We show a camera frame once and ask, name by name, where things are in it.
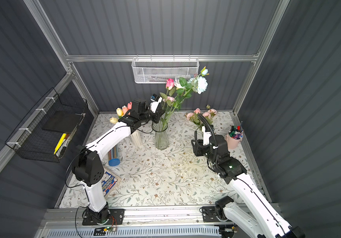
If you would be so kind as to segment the pink carnation stem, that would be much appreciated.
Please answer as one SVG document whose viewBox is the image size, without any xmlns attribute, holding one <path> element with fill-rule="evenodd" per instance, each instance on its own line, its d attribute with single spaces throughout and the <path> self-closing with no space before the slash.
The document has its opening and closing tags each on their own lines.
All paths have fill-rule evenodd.
<svg viewBox="0 0 341 238">
<path fill-rule="evenodd" d="M 164 110 L 163 122 L 164 123 L 168 123 L 170 117 L 172 116 L 174 112 L 174 102 L 175 102 L 175 99 L 171 96 L 168 96 L 167 99 L 164 101 L 164 104 L 163 104 L 163 110 Z"/>
</svg>

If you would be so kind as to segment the pale pink rose stem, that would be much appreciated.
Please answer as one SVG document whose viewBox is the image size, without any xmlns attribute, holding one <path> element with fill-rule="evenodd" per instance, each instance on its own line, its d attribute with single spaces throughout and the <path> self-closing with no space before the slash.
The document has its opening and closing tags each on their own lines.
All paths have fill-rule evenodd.
<svg viewBox="0 0 341 238">
<path fill-rule="evenodd" d="M 203 126 L 203 122 L 201 121 L 199 115 L 204 117 L 204 119 L 206 118 L 205 113 L 202 113 L 201 110 L 199 108 L 197 108 L 193 112 L 193 117 L 191 119 L 191 122 L 193 122 L 197 126 L 197 130 L 201 131 L 202 130 L 202 126 Z"/>
</svg>

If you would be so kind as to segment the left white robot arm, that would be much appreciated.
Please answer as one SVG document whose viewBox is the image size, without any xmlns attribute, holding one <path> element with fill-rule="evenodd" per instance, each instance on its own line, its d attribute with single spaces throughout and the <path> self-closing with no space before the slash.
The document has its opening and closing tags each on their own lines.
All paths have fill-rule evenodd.
<svg viewBox="0 0 341 238">
<path fill-rule="evenodd" d="M 131 108 L 119 116 L 116 124 L 101 137 L 87 144 L 79 146 L 79 154 L 71 164 L 72 173 L 83 186 L 88 199 L 86 216 L 94 223 L 104 225 L 111 217 L 109 206 L 103 195 L 102 178 L 105 169 L 102 159 L 120 141 L 137 131 L 148 122 L 159 123 L 164 114 L 163 99 L 157 95 L 151 97 L 147 105 L 145 100 L 132 101 Z"/>
</svg>

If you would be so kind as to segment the pink multi bloom peony stem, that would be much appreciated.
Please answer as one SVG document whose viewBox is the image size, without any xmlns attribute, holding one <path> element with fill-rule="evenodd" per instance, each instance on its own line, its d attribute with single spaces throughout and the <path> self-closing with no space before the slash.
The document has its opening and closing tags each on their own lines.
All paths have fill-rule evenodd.
<svg viewBox="0 0 341 238">
<path fill-rule="evenodd" d="M 213 109 L 210 105 L 206 106 L 207 111 L 202 114 L 202 116 L 207 120 L 207 122 L 212 125 L 213 118 L 218 114 L 216 109 Z"/>
</svg>

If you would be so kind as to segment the hot pink rose stem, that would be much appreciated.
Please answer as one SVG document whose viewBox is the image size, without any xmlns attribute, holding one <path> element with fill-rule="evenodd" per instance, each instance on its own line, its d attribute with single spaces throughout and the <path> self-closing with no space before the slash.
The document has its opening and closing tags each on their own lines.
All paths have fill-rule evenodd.
<svg viewBox="0 0 341 238">
<path fill-rule="evenodd" d="M 167 89 L 167 92 L 166 92 L 167 97 L 168 96 L 172 97 L 172 95 L 175 92 L 175 83 L 173 79 L 170 78 L 166 81 L 166 89 Z"/>
</svg>

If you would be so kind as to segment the large pale pink peony stem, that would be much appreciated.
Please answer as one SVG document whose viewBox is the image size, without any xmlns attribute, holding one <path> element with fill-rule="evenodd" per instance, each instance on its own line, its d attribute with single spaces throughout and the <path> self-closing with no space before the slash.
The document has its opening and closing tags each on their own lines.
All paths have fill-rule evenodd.
<svg viewBox="0 0 341 238">
<path fill-rule="evenodd" d="M 199 112 L 191 112 L 186 115 L 187 120 L 192 122 L 197 127 L 197 130 L 201 130 L 203 126 L 203 123 L 198 116 L 199 114 Z"/>
</svg>

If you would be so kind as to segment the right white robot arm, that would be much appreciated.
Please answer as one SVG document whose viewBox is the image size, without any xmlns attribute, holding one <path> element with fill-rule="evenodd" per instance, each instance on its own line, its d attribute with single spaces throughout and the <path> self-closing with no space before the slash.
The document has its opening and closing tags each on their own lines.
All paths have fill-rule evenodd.
<svg viewBox="0 0 341 238">
<path fill-rule="evenodd" d="M 196 156 L 204 156 L 210 170 L 218 174 L 244 201 L 249 213 L 240 208 L 229 196 L 215 203 L 219 220 L 230 220 L 251 238 L 304 238 L 299 227 L 293 227 L 261 194 L 245 167 L 228 150 L 221 135 L 212 135 L 206 145 L 201 139 L 191 141 Z"/>
</svg>

